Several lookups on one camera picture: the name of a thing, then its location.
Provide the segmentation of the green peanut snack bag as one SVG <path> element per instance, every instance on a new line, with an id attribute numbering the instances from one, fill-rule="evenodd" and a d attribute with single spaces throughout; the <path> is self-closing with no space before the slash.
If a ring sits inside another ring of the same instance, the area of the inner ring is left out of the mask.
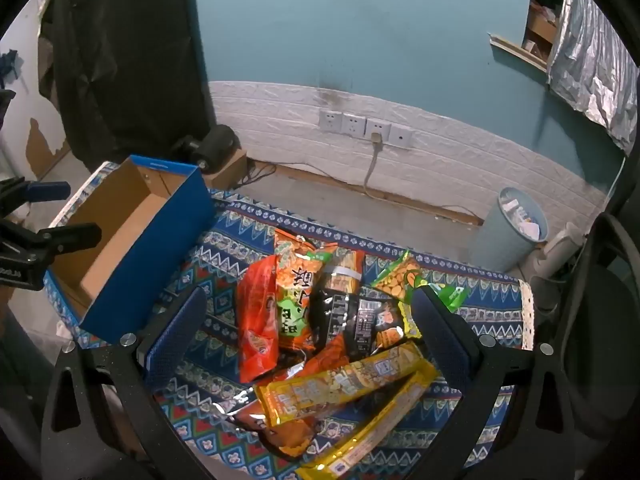
<path id="1" fill-rule="evenodd" d="M 466 299 L 466 289 L 462 286 L 427 281 L 422 275 L 416 259 L 411 257 L 409 252 L 404 252 L 398 260 L 378 274 L 371 286 L 397 301 L 404 326 L 404 335 L 413 339 L 422 337 L 418 326 L 413 321 L 411 311 L 412 296 L 418 288 L 431 287 L 437 298 L 451 313 L 456 312 Z"/>

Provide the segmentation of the black snack bag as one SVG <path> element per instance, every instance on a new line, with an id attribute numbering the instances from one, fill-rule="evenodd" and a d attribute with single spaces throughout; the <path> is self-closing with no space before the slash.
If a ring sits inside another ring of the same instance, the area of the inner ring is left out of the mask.
<path id="1" fill-rule="evenodd" d="M 352 361 L 408 339 L 398 300 L 362 286 L 355 272 L 322 276 L 311 296 L 309 321 L 317 350 L 342 336 Z"/>

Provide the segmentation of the red-orange snack bag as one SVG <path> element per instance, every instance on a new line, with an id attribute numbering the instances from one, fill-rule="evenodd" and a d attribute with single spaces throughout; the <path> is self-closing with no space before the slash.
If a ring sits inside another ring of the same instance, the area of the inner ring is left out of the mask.
<path id="1" fill-rule="evenodd" d="M 236 289 L 240 382 L 273 370 L 279 359 L 277 256 L 252 263 Z"/>

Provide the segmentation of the patterned blue tablecloth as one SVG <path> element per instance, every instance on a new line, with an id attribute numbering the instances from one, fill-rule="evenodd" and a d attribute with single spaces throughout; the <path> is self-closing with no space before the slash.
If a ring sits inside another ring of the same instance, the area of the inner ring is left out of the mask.
<path id="1" fill-rule="evenodd" d="M 481 340 L 532 348 L 533 292 L 518 278 L 372 240 L 237 192 L 209 188 L 209 193 L 213 221 L 171 275 L 145 326 L 114 344 L 82 348 L 73 336 L 64 344 L 44 411 L 42 463 L 47 478 L 204 479 L 206 463 L 219 462 L 255 479 L 300 479 L 298 467 L 367 425 L 392 400 L 411 375 L 319 414 L 310 445 L 294 460 L 256 431 L 214 413 L 216 402 L 241 389 L 236 289 L 252 263 L 274 255 L 275 229 L 317 247 L 362 250 L 361 285 L 370 289 L 378 274 L 409 252 L 427 281 L 466 289 L 466 299 L 454 314 Z M 149 392 L 137 362 L 140 333 L 190 286 L 206 292 L 204 323 L 168 385 Z M 421 338 L 408 341 L 434 366 Z M 300 351 L 279 348 L 281 361 Z M 313 352 L 303 352 L 313 356 L 318 351 L 314 345 Z M 387 437 L 340 479 L 405 478 L 459 400 L 459 391 L 437 376 Z"/>

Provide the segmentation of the blue cardboard box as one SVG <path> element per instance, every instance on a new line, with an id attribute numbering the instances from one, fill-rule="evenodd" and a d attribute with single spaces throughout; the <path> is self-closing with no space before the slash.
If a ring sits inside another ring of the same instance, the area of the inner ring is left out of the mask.
<path id="1" fill-rule="evenodd" d="M 142 156 L 99 166 L 51 224 L 94 223 L 101 240 L 56 258 L 44 278 L 50 304 L 77 343 L 114 344 L 141 330 L 214 212 L 198 167 Z"/>

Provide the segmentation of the yellow snack pack upper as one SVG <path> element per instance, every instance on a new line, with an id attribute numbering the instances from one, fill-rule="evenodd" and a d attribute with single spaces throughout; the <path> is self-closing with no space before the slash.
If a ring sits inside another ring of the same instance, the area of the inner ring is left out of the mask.
<path id="1" fill-rule="evenodd" d="M 256 396 L 265 413 L 265 425 L 274 428 L 355 401 L 408 377 L 427 361 L 408 341 L 375 356 L 334 370 L 260 386 Z"/>

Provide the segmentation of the yellow snack pack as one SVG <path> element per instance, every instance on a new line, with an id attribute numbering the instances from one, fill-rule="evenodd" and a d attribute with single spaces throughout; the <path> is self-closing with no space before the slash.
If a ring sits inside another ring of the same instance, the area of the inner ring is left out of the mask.
<path id="1" fill-rule="evenodd" d="M 301 479 L 339 479 L 373 451 L 419 402 L 438 376 L 429 362 L 421 365 L 367 425 L 296 469 Z"/>
<path id="2" fill-rule="evenodd" d="M 260 386 L 256 396 L 265 413 L 265 425 L 274 428 L 355 401 L 408 377 L 427 361 L 408 341 L 375 356 L 334 370 Z"/>

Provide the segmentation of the orange noodle snack bag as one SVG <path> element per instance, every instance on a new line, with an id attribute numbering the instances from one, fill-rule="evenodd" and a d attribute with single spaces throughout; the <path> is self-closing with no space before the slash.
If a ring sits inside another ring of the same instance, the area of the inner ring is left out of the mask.
<path id="1" fill-rule="evenodd" d="M 337 248 L 323 267 L 319 286 L 343 294 L 359 292 L 363 272 L 364 252 L 360 249 Z"/>

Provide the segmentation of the light blue trash bin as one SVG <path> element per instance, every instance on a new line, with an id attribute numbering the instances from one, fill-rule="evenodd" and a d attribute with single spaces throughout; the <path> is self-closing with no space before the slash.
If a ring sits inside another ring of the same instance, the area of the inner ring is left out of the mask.
<path id="1" fill-rule="evenodd" d="M 503 188 L 469 248 L 472 266 L 506 272 L 528 256 L 549 234 L 539 205 L 518 188 Z"/>

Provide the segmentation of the black chair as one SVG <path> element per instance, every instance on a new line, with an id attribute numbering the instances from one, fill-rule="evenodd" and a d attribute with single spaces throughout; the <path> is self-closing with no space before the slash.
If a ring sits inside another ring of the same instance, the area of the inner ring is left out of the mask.
<path id="1" fill-rule="evenodd" d="M 610 214 L 592 225 L 555 343 L 577 428 L 613 437 L 639 399 L 639 252 Z"/>

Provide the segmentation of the orange silver snack bag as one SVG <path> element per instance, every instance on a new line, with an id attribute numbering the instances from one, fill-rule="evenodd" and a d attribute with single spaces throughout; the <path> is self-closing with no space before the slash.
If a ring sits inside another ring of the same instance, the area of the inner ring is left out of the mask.
<path id="1" fill-rule="evenodd" d="M 310 445 L 318 414 L 328 404 L 313 408 L 308 401 L 298 400 L 293 388 L 299 379 L 348 364 L 345 338 L 331 338 L 313 356 L 296 351 L 281 361 L 277 339 L 244 330 L 239 348 L 241 389 L 216 402 L 214 413 L 244 430 L 256 431 L 272 448 L 294 460 Z"/>

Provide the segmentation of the orange green snack bag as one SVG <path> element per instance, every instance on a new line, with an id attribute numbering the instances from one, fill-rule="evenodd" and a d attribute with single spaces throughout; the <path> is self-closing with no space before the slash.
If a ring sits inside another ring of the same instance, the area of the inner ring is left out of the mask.
<path id="1" fill-rule="evenodd" d="M 323 268 L 332 260 L 335 244 L 320 247 L 299 235 L 275 229 L 276 289 L 279 346 L 286 350 L 314 351 L 309 322 L 311 295 Z"/>

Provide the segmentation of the black curtain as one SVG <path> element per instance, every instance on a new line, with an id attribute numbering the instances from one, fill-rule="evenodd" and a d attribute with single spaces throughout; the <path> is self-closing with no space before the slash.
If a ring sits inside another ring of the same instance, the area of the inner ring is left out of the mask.
<path id="1" fill-rule="evenodd" d="M 195 0 L 50 0 L 42 31 L 66 141 L 89 170 L 174 159 L 212 128 Z"/>

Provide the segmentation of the yellow snack pack lower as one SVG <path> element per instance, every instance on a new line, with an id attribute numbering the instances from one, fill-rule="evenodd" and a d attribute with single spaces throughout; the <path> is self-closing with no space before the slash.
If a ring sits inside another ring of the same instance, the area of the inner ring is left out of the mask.
<path id="1" fill-rule="evenodd" d="M 367 425 L 296 469 L 301 479 L 339 479 L 373 451 L 419 402 L 438 376 L 429 362 L 421 365 Z"/>

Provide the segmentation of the small cardboard box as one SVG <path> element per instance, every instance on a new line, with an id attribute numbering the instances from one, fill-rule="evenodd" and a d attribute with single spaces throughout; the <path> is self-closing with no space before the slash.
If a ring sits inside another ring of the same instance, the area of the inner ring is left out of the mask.
<path id="1" fill-rule="evenodd" d="M 247 175 L 246 151 L 238 148 L 214 174 L 204 174 L 203 179 L 209 188 L 230 190 Z"/>

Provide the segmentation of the black round device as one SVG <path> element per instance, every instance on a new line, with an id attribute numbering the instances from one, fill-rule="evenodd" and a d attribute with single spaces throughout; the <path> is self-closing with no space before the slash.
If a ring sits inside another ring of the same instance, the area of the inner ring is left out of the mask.
<path id="1" fill-rule="evenodd" d="M 185 136 L 171 149 L 177 162 L 198 166 L 203 174 L 213 174 L 239 147 L 235 132 L 227 125 L 216 125 L 202 140 Z"/>

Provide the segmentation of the silver foil curtain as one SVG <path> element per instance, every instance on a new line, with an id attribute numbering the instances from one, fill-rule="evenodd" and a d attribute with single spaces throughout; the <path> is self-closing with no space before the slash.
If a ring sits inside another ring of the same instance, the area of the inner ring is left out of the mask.
<path id="1" fill-rule="evenodd" d="M 625 154 L 636 142 L 639 69 L 597 3 L 563 0 L 547 64 L 550 89 Z"/>

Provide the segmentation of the white wall socket strip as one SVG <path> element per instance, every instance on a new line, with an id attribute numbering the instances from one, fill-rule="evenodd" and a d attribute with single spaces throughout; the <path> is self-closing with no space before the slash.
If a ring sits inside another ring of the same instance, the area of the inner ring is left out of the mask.
<path id="1" fill-rule="evenodd" d="M 358 140 L 373 141 L 376 133 L 383 144 L 396 148 L 411 148 L 413 130 L 392 124 L 383 119 L 367 118 L 355 114 L 336 112 L 322 108 L 318 113 L 318 127 L 327 133 L 344 134 Z"/>

